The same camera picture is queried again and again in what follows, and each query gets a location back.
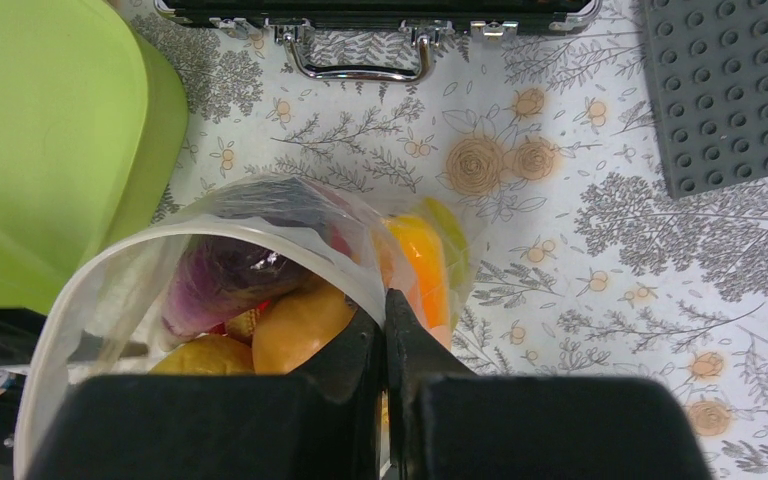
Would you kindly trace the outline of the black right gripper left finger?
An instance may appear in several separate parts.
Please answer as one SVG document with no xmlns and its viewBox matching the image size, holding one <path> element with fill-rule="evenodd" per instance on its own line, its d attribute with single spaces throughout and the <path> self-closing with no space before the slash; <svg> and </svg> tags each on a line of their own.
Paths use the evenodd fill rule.
<svg viewBox="0 0 768 480">
<path fill-rule="evenodd" d="M 296 479 L 377 479 L 384 336 L 360 310 L 292 372 L 307 381 L 294 459 Z"/>
</svg>

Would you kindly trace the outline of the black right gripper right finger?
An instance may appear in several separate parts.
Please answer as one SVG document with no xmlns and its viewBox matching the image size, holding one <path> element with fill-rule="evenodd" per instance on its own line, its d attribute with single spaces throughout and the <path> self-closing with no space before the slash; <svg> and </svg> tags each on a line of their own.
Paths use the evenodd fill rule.
<svg viewBox="0 0 768 480">
<path fill-rule="evenodd" d="M 423 327 L 405 294 L 386 295 L 390 467 L 386 479 L 441 479 L 444 438 L 458 413 L 446 389 L 472 372 Z"/>
</svg>

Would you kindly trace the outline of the brown potato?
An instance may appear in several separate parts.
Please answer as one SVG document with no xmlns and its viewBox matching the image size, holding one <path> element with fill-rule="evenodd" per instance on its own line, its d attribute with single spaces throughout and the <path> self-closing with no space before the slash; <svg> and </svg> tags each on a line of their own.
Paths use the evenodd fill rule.
<svg viewBox="0 0 768 480">
<path fill-rule="evenodd" d="M 256 325 L 254 371 L 285 374 L 301 366 L 348 326 L 356 310 L 341 290 L 321 279 L 281 297 Z"/>
</svg>

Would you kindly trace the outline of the orange yellow mango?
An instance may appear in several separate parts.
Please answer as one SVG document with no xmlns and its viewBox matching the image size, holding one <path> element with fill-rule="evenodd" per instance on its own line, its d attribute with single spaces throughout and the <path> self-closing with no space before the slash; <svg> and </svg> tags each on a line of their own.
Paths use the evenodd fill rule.
<svg viewBox="0 0 768 480">
<path fill-rule="evenodd" d="M 429 222 L 408 214 L 380 219 L 374 246 L 385 286 L 404 291 L 420 323 L 452 348 L 449 278 L 443 243 Z"/>
</svg>

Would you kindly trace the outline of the red apple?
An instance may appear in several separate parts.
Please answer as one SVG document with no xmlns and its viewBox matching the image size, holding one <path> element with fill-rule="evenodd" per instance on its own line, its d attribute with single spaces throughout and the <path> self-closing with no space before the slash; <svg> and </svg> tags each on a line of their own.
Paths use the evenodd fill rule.
<svg viewBox="0 0 768 480">
<path fill-rule="evenodd" d="M 336 227 L 330 227 L 329 234 L 329 242 L 333 248 L 347 256 L 352 254 L 352 249 L 349 246 L 348 241 L 338 232 Z M 243 343 L 251 344 L 260 316 L 272 302 L 272 299 L 267 299 L 256 305 L 254 308 L 244 311 L 226 322 L 214 326 L 209 330 L 209 333 L 230 336 Z"/>
</svg>

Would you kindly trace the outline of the clear zip top bag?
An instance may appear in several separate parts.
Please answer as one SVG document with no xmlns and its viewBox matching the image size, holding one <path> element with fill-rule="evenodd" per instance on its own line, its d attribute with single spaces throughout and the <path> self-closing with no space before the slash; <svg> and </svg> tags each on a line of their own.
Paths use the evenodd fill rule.
<svg viewBox="0 0 768 480">
<path fill-rule="evenodd" d="M 322 280 L 383 327 L 399 290 L 417 315 L 419 271 L 391 228 L 416 218 L 438 236 L 443 304 L 470 293 L 487 224 L 468 206 L 408 194 L 359 196 L 289 174 L 227 184 L 107 247 L 57 295 L 30 363 L 14 468 L 26 479 L 68 392 L 106 373 L 136 373 L 162 352 Z"/>
</svg>

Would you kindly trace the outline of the green starfruit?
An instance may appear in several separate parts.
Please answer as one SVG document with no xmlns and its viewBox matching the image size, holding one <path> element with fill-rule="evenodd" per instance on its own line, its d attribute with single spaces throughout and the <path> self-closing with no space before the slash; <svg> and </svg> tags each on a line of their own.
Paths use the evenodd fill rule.
<svg viewBox="0 0 768 480">
<path fill-rule="evenodd" d="M 441 201 L 424 197 L 419 207 L 441 239 L 449 281 L 450 329 L 454 331 L 471 288 L 470 247 L 459 219 Z"/>
</svg>

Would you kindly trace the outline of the yellow lemon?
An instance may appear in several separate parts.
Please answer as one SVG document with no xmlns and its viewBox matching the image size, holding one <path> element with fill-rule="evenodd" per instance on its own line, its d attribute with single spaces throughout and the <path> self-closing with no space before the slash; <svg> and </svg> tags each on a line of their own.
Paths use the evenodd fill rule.
<svg viewBox="0 0 768 480">
<path fill-rule="evenodd" d="M 207 334 L 182 344 L 148 373 L 155 375 L 248 375 L 255 372 L 251 348 L 230 337 Z"/>
</svg>

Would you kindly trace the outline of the purple eggplant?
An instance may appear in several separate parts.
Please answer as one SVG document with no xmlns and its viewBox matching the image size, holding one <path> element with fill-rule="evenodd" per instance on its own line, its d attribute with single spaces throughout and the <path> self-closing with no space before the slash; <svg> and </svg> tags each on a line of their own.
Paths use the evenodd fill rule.
<svg viewBox="0 0 768 480">
<path fill-rule="evenodd" d="M 269 178 L 215 191 L 206 211 L 223 220 L 258 217 L 273 226 L 310 228 L 331 246 L 329 228 L 338 230 L 336 200 L 298 178 Z M 161 325 L 175 342 L 184 342 L 299 288 L 310 276 L 309 270 L 270 248 L 194 235 L 173 274 Z"/>
</svg>

